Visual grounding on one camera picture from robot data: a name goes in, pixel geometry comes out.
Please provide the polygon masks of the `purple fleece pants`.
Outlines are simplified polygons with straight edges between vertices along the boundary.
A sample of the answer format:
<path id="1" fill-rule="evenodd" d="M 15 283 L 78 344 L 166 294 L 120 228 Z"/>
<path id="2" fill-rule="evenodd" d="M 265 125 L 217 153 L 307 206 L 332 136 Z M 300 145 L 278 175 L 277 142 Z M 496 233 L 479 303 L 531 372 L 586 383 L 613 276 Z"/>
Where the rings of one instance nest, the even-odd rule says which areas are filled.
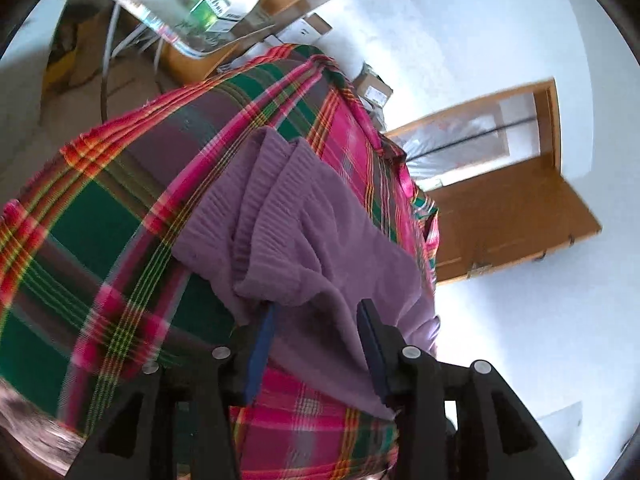
<path id="1" fill-rule="evenodd" d="M 205 278 L 236 322 L 279 306 L 271 359 L 333 399 L 382 419 L 357 330 L 361 300 L 408 344 L 431 350 L 434 290 L 416 259 L 375 226 L 304 139 L 252 132 L 207 189 L 172 253 Z"/>

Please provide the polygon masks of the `folding table with printed top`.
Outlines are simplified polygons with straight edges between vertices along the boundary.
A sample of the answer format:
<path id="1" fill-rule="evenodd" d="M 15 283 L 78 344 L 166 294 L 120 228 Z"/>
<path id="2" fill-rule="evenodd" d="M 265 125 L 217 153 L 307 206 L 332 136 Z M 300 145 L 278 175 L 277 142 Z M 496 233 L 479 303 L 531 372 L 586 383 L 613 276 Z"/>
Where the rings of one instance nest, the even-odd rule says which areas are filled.
<path id="1" fill-rule="evenodd" d="M 272 17 L 260 1 L 230 32 L 212 34 L 194 24 L 189 15 L 191 0 L 112 0 L 101 74 L 100 112 L 107 118 L 107 84 L 111 62 L 132 47 L 144 34 L 149 34 L 143 47 L 156 47 L 154 65 L 160 65 L 163 46 L 169 44 L 179 53 L 200 60 L 218 49 L 252 38 L 273 28 Z"/>

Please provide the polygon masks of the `pink green plaid bedsheet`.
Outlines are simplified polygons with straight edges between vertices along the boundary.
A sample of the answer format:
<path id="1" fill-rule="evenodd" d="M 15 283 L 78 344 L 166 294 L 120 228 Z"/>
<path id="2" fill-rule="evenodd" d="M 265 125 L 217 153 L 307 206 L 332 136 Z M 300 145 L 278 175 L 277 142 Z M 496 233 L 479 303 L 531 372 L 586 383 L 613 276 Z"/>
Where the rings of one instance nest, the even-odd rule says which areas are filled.
<path id="1" fill-rule="evenodd" d="M 286 44 L 171 91 L 64 145 L 2 210 L 6 478 L 63 477 L 145 360 L 175 364 L 228 339 L 230 314 L 171 248 L 263 126 L 307 140 L 434 286 L 437 208 L 319 49 Z"/>

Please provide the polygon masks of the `wooden door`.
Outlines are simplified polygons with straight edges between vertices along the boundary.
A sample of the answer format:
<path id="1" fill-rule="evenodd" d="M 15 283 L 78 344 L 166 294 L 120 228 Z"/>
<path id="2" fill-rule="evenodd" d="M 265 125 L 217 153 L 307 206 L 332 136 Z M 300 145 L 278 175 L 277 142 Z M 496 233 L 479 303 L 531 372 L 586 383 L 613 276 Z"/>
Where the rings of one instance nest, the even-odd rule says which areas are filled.
<path id="1" fill-rule="evenodd" d="M 440 282 L 541 260 L 601 232 L 562 176 L 554 79 L 463 102 L 387 135 L 408 157 L 529 116 L 537 121 L 407 162 L 439 209 Z"/>

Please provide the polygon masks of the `black vertical pole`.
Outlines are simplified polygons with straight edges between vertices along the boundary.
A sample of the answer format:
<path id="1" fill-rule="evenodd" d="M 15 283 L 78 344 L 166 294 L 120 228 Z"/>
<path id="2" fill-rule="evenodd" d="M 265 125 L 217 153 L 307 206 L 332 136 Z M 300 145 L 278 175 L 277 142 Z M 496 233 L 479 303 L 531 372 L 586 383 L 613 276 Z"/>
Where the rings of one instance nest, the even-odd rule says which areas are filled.
<path id="1" fill-rule="evenodd" d="M 432 148 L 431 150 L 428 151 L 423 151 L 420 154 L 416 154 L 416 155 L 412 155 L 412 156 L 408 156 L 406 158 L 406 162 L 412 162 L 413 160 L 417 160 L 420 159 L 422 157 L 431 155 L 431 154 L 435 154 L 441 151 L 445 151 L 448 150 L 448 148 L 455 148 L 456 146 L 460 145 L 460 144 L 465 144 L 466 142 L 471 142 L 477 139 L 481 139 L 484 138 L 484 136 L 491 136 L 493 133 L 495 132 L 501 132 L 501 131 L 506 131 L 507 128 L 510 127 L 516 127 L 519 125 L 525 125 L 525 124 L 529 124 L 530 122 L 536 122 L 537 121 L 537 117 L 536 116 L 529 116 L 523 119 L 519 119 L 516 122 L 511 122 L 510 124 L 506 124 L 506 125 L 498 125 L 495 126 L 495 128 L 486 130 L 486 131 L 482 131 L 480 133 L 474 134 L 474 136 L 467 136 L 466 138 L 463 139 L 459 139 L 459 140 L 454 140 L 451 141 L 447 144 L 441 145 L 438 148 Z"/>

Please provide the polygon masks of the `brown cardboard box with label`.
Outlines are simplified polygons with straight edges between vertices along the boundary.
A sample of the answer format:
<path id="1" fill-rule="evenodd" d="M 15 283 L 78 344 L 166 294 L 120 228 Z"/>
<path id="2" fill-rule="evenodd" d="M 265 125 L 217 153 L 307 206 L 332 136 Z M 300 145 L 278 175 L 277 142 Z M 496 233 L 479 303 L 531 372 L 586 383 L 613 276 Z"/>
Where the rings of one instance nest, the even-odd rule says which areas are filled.
<path id="1" fill-rule="evenodd" d="M 371 66 L 363 63 L 360 73 L 352 81 L 358 96 L 370 105 L 383 108 L 394 90 L 372 70 Z"/>

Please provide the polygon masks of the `white open cardboard box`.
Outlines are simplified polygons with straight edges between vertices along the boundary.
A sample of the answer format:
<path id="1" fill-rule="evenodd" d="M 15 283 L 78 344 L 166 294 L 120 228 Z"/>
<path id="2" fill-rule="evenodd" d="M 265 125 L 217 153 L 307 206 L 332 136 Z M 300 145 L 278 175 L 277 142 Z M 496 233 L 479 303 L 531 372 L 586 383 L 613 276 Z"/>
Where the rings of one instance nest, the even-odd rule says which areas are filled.
<path id="1" fill-rule="evenodd" d="M 306 46 L 312 46 L 331 30 L 332 27 L 328 22 L 319 14 L 313 13 L 302 16 L 288 24 L 277 33 L 276 37 L 282 44 L 306 44 Z"/>

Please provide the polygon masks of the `green white tissue box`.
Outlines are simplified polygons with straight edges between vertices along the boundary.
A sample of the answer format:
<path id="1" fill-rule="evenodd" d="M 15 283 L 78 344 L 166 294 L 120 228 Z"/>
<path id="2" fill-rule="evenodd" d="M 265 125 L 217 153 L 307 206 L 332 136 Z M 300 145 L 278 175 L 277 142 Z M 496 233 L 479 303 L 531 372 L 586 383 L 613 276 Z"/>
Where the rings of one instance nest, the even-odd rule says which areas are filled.
<path id="1" fill-rule="evenodd" d="M 192 21 L 204 32 L 225 34 L 242 21 L 260 0 L 191 0 Z"/>

